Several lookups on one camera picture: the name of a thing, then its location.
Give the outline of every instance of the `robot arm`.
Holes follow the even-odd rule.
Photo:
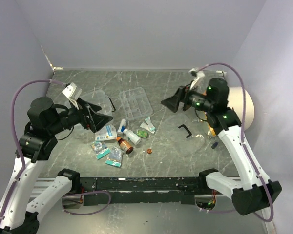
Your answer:
[[[222,175],[216,169],[209,169],[200,172],[201,183],[203,186],[217,190],[230,198],[235,209],[241,215],[247,215],[268,207],[268,198],[258,175],[267,185],[273,202],[281,192],[281,185],[278,181],[272,182],[270,180],[259,165],[246,138],[244,137],[243,141],[241,141],[241,121],[235,111],[227,107],[229,94],[227,82],[220,78],[211,79],[206,95],[203,95],[194,90],[202,75],[197,74],[194,70],[190,72],[196,77],[191,84],[180,86],[175,95],[162,100],[161,103],[173,112],[177,112],[180,102],[184,104],[184,111],[190,107],[204,111],[209,126],[213,128],[228,149],[241,179],[241,182],[237,182]],[[246,147],[256,168],[259,170],[259,174],[256,173],[243,146]]]
[[[22,167],[21,159],[16,152],[13,173],[0,202],[1,213],[6,197],[10,197],[0,221],[0,233],[36,233],[39,222],[62,196],[81,191],[79,173],[63,169],[59,172],[54,185],[28,203],[35,182],[57,144],[55,134],[71,129],[76,124],[81,124],[85,129],[95,133],[112,120],[111,116],[97,113],[101,110],[100,106],[80,99],[81,89],[75,84],[67,86],[63,93],[72,103],[70,109],[54,104],[48,97],[37,98],[31,103],[27,113],[30,122],[19,140],[26,168],[17,183],[13,183]],[[8,194],[11,186],[15,188],[12,194]]]

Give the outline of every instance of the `brown pill bottle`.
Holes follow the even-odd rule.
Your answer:
[[[126,154],[130,154],[133,151],[133,147],[121,137],[117,137],[116,140],[118,141],[119,146],[121,149],[126,152]]]

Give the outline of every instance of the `black handle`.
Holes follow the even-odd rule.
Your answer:
[[[192,136],[192,132],[189,130],[189,128],[186,127],[186,125],[181,124],[178,128],[182,128],[182,127],[189,133],[189,135],[187,135],[186,138]]]
[[[108,97],[108,99],[110,100],[110,102],[111,102],[111,104],[112,104],[112,106],[113,106],[113,108],[114,108],[114,111],[112,111],[112,112],[115,112],[115,111],[116,111],[116,108],[115,108],[115,106],[114,106],[114,103],[112,102],[112,99],[111,99],[110,97]]]

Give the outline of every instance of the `small white bottle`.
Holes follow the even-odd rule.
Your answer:
[[[128,137],[128,140],[130,140],[135,145],[139,144],[139,142],[141,141],[141,138],[139,136],[137,136],[136,134],[134,134],[132,131],[128,130],[127,128],[123,130],[123,133]]]
[[[126,124],[127,124],[127,120],[122,119],[122,121],[121,121],[121,123],[120,123],[120,125],[119,125],[119,128],[118,128],[118,130],[117,130],[117,133],[118,133],[119,135],[122,135],[122,134],[123,134],[123,130],[125,129]]]

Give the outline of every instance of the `white backdrop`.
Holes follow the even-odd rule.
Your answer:
[[[14,0],[0,0],[0,201],[11,177],[16,146],[10,129],[10,103],[24,83],[52,77],[40,45]],[[28,122],[27,110],[44,96],[47,84],[33,84],[19,95],[15,106],[18,136]]]
[[[275,202],[278,233],[293,234],[293,0],[267,1],[233,65],[255,105],[247,138],[283,189]],[[230,83],[237,78],[230,75]]]
[[[265,0],[17,0],[51,63],[185,69],[231,62]]]

